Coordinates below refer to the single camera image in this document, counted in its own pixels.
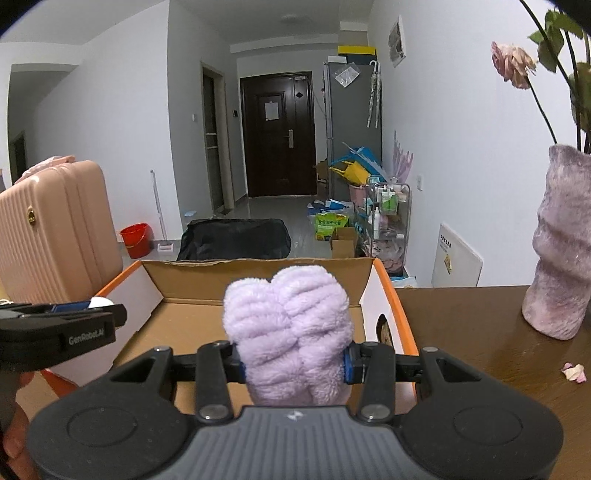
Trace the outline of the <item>person's left hand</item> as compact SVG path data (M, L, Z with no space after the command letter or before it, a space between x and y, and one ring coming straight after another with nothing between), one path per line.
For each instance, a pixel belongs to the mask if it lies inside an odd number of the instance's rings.
M9 469L7 470L8 477L1 474L3 479L39 479L39 474L26 446L29 419L16 401L16 391L27 386L33 377L32 372L20 373L18 380L9 383L13 393L7 398L6 403L1 403L2 407L13 410L11 422L2 428L1 434L1 463L6 465L6 469Z

